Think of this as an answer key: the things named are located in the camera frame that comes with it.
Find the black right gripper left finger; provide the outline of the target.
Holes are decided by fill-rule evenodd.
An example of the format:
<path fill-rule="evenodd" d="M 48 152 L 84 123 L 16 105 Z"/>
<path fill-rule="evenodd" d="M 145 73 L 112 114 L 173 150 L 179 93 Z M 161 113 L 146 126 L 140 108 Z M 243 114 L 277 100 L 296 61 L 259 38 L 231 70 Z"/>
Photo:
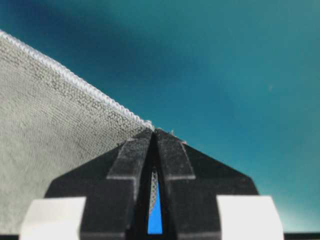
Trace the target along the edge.
<path fill-rule="evenodd" d="M 142 240 L 147 234 L 152 132 L 54 179 L 23 220 L 22 240 Z"/>

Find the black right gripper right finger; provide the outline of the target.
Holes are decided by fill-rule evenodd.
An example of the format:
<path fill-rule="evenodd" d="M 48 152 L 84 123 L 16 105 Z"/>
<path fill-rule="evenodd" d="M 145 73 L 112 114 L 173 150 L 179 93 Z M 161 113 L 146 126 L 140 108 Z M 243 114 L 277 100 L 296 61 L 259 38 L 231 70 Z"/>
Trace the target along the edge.
<path fill-rule="evenodd" d="M 253 180 L 155 130 L 168 240 L 281 240 L 280 216 Z"/>

